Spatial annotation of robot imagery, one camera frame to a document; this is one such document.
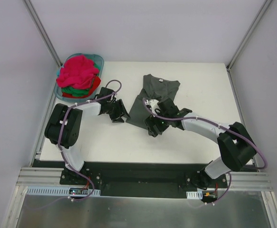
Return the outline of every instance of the pile of clothes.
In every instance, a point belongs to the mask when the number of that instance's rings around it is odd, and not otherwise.
[[[97,76],[99,72],[99,66],[91,59],[84,55],[75,56],[61,67],[56,82],[62,89],[63,97],[86,98],[100,85],[101,79]]]

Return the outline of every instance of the gray floor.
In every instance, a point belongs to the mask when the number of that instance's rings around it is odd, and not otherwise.
[[[26,196],[37,208],[57,197]],[[62,199],[41,210],[22,208],[18,228],[267,228],[259,192],[230,191],[215,206],[196,200],[92,197],[71,203]]]

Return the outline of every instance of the white panel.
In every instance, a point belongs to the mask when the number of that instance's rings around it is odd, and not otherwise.
[[[62,61],[227,64],[264,0],[32,0]]]
[[[224,64],[105,62],[102,84],[122,82],[118,98],[129,111],[143,87],[143,75],[152,74],[181,83],[175,104],[220,123],[240,121]],[[110,84],[117,89],[118,84]],[[220,156],[218,145],[196,133],[169,127],[153,138],[129,123],[112,123],[107,114],[82,119],[79,145],[85,161],[208,163]],[[61,161],[56,147],[45,140],[41,160]]]
[[[277,197],[277,1],[231,72],[244,121],[268,159]]]
[[[55,64],[20,0],[0,1],[0,227],[28,165],[53,88]]]

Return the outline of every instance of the cable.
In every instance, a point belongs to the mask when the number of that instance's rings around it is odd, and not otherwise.
[[[61,152],[61,155],[62,155],[62,157],[63,157],[63,160],[64,160],[65,164],[67,164],[67,166],[68,166],[73,172],[75,172],[75,173],[77,173],[78,175],[80,175],[81,177],[87,179],[88,182],[89,182],[89,183],[91,184],[91,186],[92,186],[92,191],[91,191],[87,196],[85,196],[85,197],[83,197],[83,198],[81,198],[81,199],[74,199],[74,198],[72,198],[72,201],[75,201],[75,202],[83,201],[83,200],[85,200],[86,198],[90,197],[90,196],[93,194],[95,187],[94,187],[94,184],[93,184],[93,182],[90,180],[89,177],[86,177],[85,175],[81,174],[80,172],[78,172],[77,170],[75,170],[75,169],[68,163],[68,161],[67,161],[67,159],[66,159],[66,157],[65,157],[65,155],[64,155],[64,151],[63,151],[63,148],[62,148],[62,146],[61,146],[61,140],[62,140],[62,135],[63,135],[63,131],[64,131],[65,122],[66,122],[66,120],[67,120],[67,117],[68,117],[69,112],[71,111],[71,109],[73,109],[73,108],[75,108],[75,107],[77,107],[77,106],[89,104],[89,103],[92,103],[92,102],[97,102],[97,101],[100,101],[100,100],[103,100],[103,99],[106,99],[106,98],[108,98],[108,97],[111,97],[111,96],[116,95],[117,92],[120,91],[120,89],[121,89],[121,87],[122,87],[122,84],[121,84],[121,82],[120,82],[119,80],[113,79],[113,80],[111,80],[111,81],[109,81],[109,82],[107,83],[106,87],[107,87],[111,82],[118,82],[118,83],[120,84],[120,87],[119,87],[116,91],[114,91],[112,94],[109,94],[109,95],[107,95],[107,96],[104,96],[104,97],[101,97],[101,98],[97,98],[97,99],[93,99],[93,100],[88,100],[88,101],[86,101],[86,102],[82,102],[82,103],[79,103],[79,104],[77,104],[77,105],[74,104],[74,105],[70,106],[70,107],[67,109],[66,114],[65,114],[64,119],[63,119],[63,122],[62,122],[61,130],[60,130],[59,136],[58,136],[57,147],[59,148],[59,150],[60,150],[60,152]],[[69,196],[69,197],[63,196],[63,197],[60,197],[60,198],[55,199],[55,200],[52,201],[51,203],[48,203],[47,205],[44,205],[44,206],[39,207],[39,208],[30,208],[30,207],[26,204],[26,202],[25,202],[24,204],[25,204],[25,207],[28,208],[28,209],[30,209],[30,210],[40,210],[40,209],[47,208],[47,207],[51,206],[52,204],[54,204],[54,203],[56,203],[56,202],[58,202],[58,201],[60,201],[60,200],[62,200],[62,199],[69,199],[69,198],[70,198],[70,196]]]
[[[241,139],[244,140],[246,143],[248,143],[248,144],[260,155],[260,157],[262,158],[262,160],[263,160],[263,162],[264,162],[264,166],[262,166],[262,167],[254,167],[254,168],[255,168],[255,169],[258,169],[258,170],[263,170],[263,169],[266,169],[266,168],[267,168],[268,162],[267,162],[267,160],[266,160],[264,154],[262,153],[262,151],[261,151],[252,141],[250,141],[248,138],[244,137],[243,135],[238,134],[238,133],[236,133],[236,132],[234,132],[234,131],[232,131],[232,130],[230,130],[230,129],[224,127],[224,126],[218,125],[217,123],[215,123],[215,122],[213,122],[213,121],[211,121],[211,120],[208,120],[208,119],[205,119],[205,118],[201,118],[201,117],[196,117],[196,116],[189,116],[189,117],[182,117],[182,118],[166,118],[166,117],[162,117],[162,116],[160,116],[160,115],[157,115],[157,114],[153,113],[153,112],[147,107],[146,101],[147,101],[147,100],[146,100],[145,98],[143,98],[143,105],[144,105],[144,107],[146,108],[146,110],[147,110],[151,115],[153,115],[153,116],[155,116],[155,117],[157,117],[157,118],[160,118],[160,119],[162,119],[162,120],[167,120],[167,121],[181,121],[181,120],[189,120],[189,119],[202,120],[202,121],[204,121],[204,122],[207,122],[207,123],[209,123],[209,124],[211,124],[211,125],[213,125],[213,126],[216,126],[216,127],[218,127],[218,128],[221,128],[221,129],[223,129],[223,130],[225,130],[225,131],[227,131],[227,132],[229,132],[229,133],[231,133],[231,134],[233,134],[233,135],[235,135],[235,136],[241,138]]]

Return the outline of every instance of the white wall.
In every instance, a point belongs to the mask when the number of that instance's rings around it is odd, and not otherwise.
[[[244,121],[268,159],[277,196],[277,0],[231,70]]]
[[[28,165],[56,66],[20,0],[0,1],[0,226]]]
[[[264,0],[32,0],[62,61],[227,64]]]

